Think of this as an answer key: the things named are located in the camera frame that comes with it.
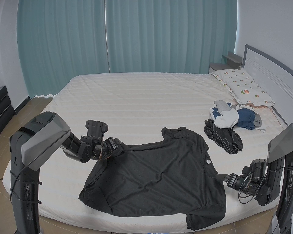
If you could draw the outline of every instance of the wall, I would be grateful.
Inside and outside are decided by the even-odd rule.
[[[248,44],[293,69],[292,11],[292,0],[238,0],[235,53]]]
[[[0,0],[0,86],[5,84],[14,109],[28,96],[16,38],[18,0]]]

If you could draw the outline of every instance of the floor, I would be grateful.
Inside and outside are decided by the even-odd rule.
[[[0,134],[0,178],[10,160],[9,137],[27,123],[30,119],[40,114],[52,98],[33,98],[21,111],[15,115]],[[273,212],[276,208],[250,216],[246,219],[196,234],[264,234],[267,231]],[[110,234],[108,232],[79,228],[40,216],[40,225],[45,234]],[[0,181],[0,234],[13,234],[16,230],[12,205],[9,195]]]

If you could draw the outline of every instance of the black t-shirt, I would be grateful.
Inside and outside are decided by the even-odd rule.
[[[192,230],[223,219],[225,190],[203,137],[185,127],[162,134],[161,142],[122,143],[112,157],[97,161],[79,199],[120,217],[183,213]]]

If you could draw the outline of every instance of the mattress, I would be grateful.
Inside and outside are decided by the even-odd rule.
[[[215,100],[236,103],[228,90],[212,75],[177,73],[111,73],[80,75],[58,93],[44,111],[58,113],[80,138],[86,135],[88,119],[109,125],[105,139],[112,136],[125,144],[162,141],[161,129],[185,126],[203,136],[219,174],[241,174],[253,159],[267,158],[268,143],[282,130],[268,107],[258,107],[266,132],[235,128],[243,151],[230,155],[204,133],[204,120]],[[123,218],[84,205],[79,193],[96,161],[82,164],[58,149],[40,169],[39,214],[67,224],[117,233],[181,233],[187,229],[186,215]],[[3,184],[10,191],[10,163]],[[208,228],[235,222],[268,210],[279,198],[262,207],[255,200],[240,204],[238,192],[226,186],[226,214]]]

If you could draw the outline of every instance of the brown tile floor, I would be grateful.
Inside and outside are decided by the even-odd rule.
[[[8,123],[5,129],[0,134],[0,178],[3,174],[10,160],[9,137],[31,118],[40,114],[41,111],[48,105],[52,98],[33,98],[30,100],[21,111],[15,115]],[[273,212],[276,209],[268,210],[246,219],[205,231],[195,232],[196,234],[264,234],[267,231],[268,225],[271,221]],[[45,234],[107,234],[108,232],[101,232],[90,230],[86,228],[79,228],[58,222],[53,219],[40,216],[40,224],[44,229]],[[12,205],[9,201],[9,195],[6,192],[2,182],[0,182],[0,234],[13,234],[16,230],[16,225],[13,216]]]

